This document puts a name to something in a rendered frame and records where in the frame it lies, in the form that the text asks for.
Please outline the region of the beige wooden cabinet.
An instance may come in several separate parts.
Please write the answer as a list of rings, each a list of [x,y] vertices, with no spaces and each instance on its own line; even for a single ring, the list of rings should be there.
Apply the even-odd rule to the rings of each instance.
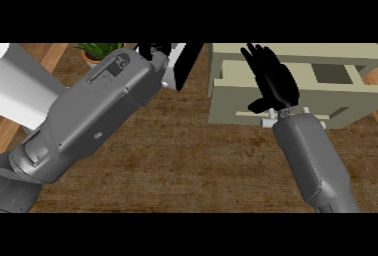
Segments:
[[[211,43],[208,46],[208,94],[221,78],[224,60],[242,60],[245,43]],[[286,63],[337,64],[357,67],[360,76],[378,67],[378,43],[261,43]]]

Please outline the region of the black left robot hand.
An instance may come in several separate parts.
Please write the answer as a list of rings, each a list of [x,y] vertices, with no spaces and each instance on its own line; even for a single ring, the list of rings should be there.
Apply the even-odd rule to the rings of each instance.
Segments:
[[[139,43],[134,51],[148,59],[161,51],[168,56],[162,85],[180,91],[201,52],[202,43]]]

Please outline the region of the beige drawer front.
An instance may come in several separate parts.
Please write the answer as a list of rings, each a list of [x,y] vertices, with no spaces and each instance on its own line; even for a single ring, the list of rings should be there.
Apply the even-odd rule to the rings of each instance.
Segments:
[[[378,110],[378,85],[329,84],[298,82],[300,104],[291,114],[300,114],[307,107],[313,115],[329,115],[320,120],[328,129],[341,129]],[[255,82],[251,86],[227,86],[216,80],[208,122],[218,124],[258,125],[258,117],[236,116],[247,111],[250,103],[261,97]]]

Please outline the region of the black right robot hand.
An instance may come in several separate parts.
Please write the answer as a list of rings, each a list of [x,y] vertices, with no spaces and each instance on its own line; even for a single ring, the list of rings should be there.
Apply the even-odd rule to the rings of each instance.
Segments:
[[[288,67],[281,63],[269,47],[247,44],[241,53],[255,76],[261,98],[250,105],[248,110],[255,114],[269,109],[281,111],[298,105],[300,91]]]

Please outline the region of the green potted plant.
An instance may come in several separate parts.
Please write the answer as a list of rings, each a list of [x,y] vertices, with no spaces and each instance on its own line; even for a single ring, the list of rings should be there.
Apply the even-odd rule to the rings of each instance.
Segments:
[[[125,43],[78,43],[74,48],[80,50],[89,66],[94,67],[109,53],[125,46]]]

